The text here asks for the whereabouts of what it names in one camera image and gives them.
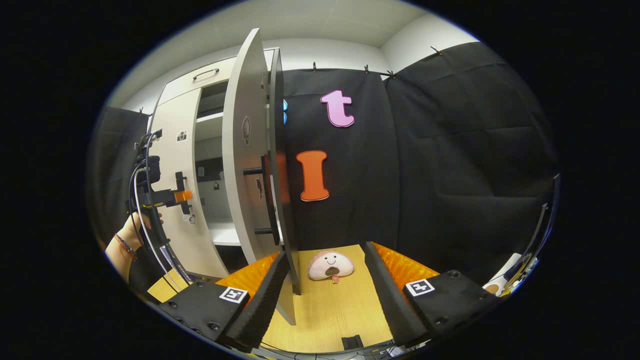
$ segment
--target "cabinet drawer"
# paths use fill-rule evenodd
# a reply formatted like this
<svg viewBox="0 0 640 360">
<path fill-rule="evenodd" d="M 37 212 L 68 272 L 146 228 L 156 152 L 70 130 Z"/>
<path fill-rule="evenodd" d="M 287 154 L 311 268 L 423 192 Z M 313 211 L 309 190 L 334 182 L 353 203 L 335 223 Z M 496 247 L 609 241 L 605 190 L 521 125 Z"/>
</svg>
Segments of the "cabinet drawer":
<svg viewBox="0 0 640 360">
<path fill-rule="evenodd" d="M 267 61 L 268 70 L 271 67 L 272 56 L 273 50 L 264 51 L 265 59 L 269 59 L 269 61 Z M 194 89 L 213 85 L 222 81 L 228 81 L 235 62 L 236 57 L 217 61 L 200 67 L 199 69 L 190 71 L 187 74 L 168 82 L 164 86 L 164 90 L 160 95 L 158 105 Z"/>
</svg>

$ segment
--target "stuffed toy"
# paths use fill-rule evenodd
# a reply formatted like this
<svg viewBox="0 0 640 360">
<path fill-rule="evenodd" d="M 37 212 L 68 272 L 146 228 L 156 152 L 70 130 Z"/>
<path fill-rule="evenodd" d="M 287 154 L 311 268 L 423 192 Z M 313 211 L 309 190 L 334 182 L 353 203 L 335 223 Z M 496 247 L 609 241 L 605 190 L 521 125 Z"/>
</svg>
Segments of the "stuffed toy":
<svg viewBox="0 0 640 360">
<path fill-rule="evenodd" d="M 332 277 L 338 283 L 340 276 L 347 276 L 354 270 L 353 261 L 337 251 L 321 251 L 309 263 L 307 274 L 312 280 Z"/>
</svg>

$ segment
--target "orange cap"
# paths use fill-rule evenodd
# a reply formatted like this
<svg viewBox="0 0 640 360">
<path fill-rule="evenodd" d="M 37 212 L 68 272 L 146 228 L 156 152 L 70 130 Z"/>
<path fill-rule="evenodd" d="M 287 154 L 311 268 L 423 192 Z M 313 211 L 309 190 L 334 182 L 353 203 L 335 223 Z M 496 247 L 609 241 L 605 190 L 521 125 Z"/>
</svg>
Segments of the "orange cap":
<svg viewBox="0 0 640 360">
<path fill-rule="evenodd" d="M 187 200 L 191 200 L 191 198 L 193 198 L 191 191 L 188 191 L 188 190 L 183 192 L 175 192 L 173 193 L 173 196 L 175 197 L 176 202 L 184 202 Z"/>
</svg>

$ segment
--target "human hand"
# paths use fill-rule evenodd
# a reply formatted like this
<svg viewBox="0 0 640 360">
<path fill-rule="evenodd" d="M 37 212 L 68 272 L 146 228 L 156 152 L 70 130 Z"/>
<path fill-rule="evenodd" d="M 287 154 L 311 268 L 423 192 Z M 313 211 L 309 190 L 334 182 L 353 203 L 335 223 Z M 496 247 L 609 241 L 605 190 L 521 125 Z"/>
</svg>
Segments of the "human hand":
<svg viewBox="0 0 640 360">
<path fill-rule="evenodd" d="M 145 223 L 147 229 L 151 229 L 149 217 L 147 217 L 145 214 L 142 214 L 142 221 Z M 164 224 L 164 221 L 162 219 L 160 219 L 160 224 Z M 134 212 L 133 216 L 127 217 L 127 221 L 125 222 L 122 229 L 118 232 L 118 236 L 121 237 L 133 249 L 133 251 L 142 246 L 140 240 L 138 239 L 138 235 L 136 235 L 136 232 L 142 232 L 142 228 L 140 225 L 140 216 L 137 212 Z"/>
</svg>

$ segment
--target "black fabric backdrop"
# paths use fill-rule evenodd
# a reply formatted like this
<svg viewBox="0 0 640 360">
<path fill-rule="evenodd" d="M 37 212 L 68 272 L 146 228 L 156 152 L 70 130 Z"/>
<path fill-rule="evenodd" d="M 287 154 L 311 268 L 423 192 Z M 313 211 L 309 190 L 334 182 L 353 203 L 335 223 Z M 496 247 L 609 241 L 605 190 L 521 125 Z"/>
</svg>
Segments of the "black fabric backdrop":
<svg viewBox="0 0 640 360">
<path fill-rule="evenodd" d="M 351 97 L 349 127 L 335 127 L 320 98 L 334 90 Z M 398 154 L 387 94 L 380 76 L 344 69 L 284 71 L 289 105 L 285 139 L 287 171 L 299 250 L 374 241 L 396 247 Z M 305 202 L 302 166 L 296 155 L 320 150 L 325 200 Z"/>
<path fill-rule="evenodd" d="M 480 42 L 384 82 L 398 145 L 396 250 L 488 282 L 524 250 L 551 200 L 557 158 L 535 96 Z"/>
<path fill-rule="evenodd" d="M 134 143 L 147 132 L 148 116 L 135 111 L 106 108 L 98 120 L 87 157 L 87 206 L 94 231 L 104 245 L 127 221 L 125 201 L 136 162 Z M 139 294 L 163 276 L 154 255 L 145 247 L 136 251 L 129 284 Z"/>
</svg>

